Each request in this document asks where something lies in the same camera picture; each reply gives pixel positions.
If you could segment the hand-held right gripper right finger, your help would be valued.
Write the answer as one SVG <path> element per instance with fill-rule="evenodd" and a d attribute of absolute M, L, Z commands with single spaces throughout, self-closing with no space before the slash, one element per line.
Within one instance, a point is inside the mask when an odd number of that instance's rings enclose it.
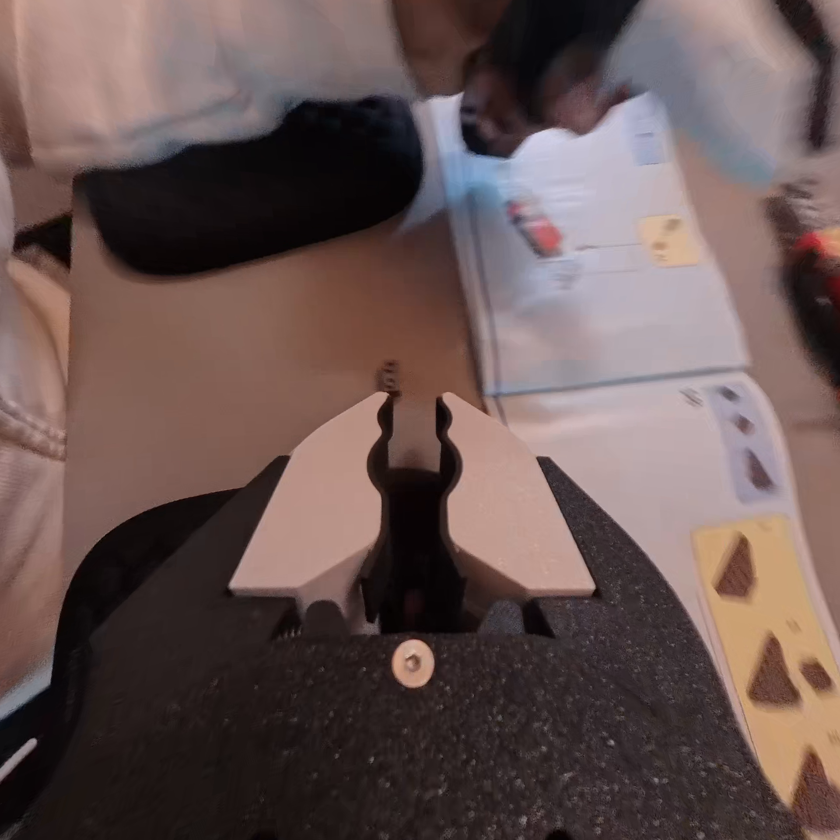
<path fill-rule="evenodd" d="M 452 455 L 444 541 L 465 581 L 465 609 L 499 601 L 591 597 L 595 583 L 537 456 L 505 425 L 452 392 L 437 399 L 442 455 Z"/>

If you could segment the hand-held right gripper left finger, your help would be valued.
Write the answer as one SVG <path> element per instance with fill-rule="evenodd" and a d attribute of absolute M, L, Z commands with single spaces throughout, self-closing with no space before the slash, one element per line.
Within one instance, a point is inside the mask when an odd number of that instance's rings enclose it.
<path fill-rule="evenodd" d="M 321 425 L 290 454 L 228 583 L 236 596 L 318 601 L 365 624 L 360 577 L 382 527 L 382 497 L 368 459 L 390 399 L 376 392 Z"/>

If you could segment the red black lego model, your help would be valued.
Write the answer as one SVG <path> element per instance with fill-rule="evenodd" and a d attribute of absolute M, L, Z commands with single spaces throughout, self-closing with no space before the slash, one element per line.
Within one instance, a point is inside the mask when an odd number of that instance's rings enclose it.
<path fill-rule="evenodd" d="M 813 177 L 781 183 L 764 203 L 781 283 L 814 364 L 839 393 L 839 213 Z"/>

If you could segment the open instruction booklet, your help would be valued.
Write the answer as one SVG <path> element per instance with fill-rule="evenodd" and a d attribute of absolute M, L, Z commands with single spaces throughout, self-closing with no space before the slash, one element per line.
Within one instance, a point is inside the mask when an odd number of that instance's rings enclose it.
<path fill-rule="evenodd" d="M 642 93 L 499 160 L 467 150 L 460 104 L 420 113 L 489 414 L 657 565 L 776 794 L 806 838 L 838 838 L 838 633 L 665 105 Z"/>

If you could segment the black quilted cushion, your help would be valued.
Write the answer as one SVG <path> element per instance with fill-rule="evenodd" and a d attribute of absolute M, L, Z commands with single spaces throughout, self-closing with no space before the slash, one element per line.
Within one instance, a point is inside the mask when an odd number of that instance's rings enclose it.
<path fill-rule="evenodd" d="M 254 140 L 77 178 L 103 244 L 150 277 L 185 277 L 372 228 L 412 203 L 424 153 L 401 99 L 305 101 Z"/>

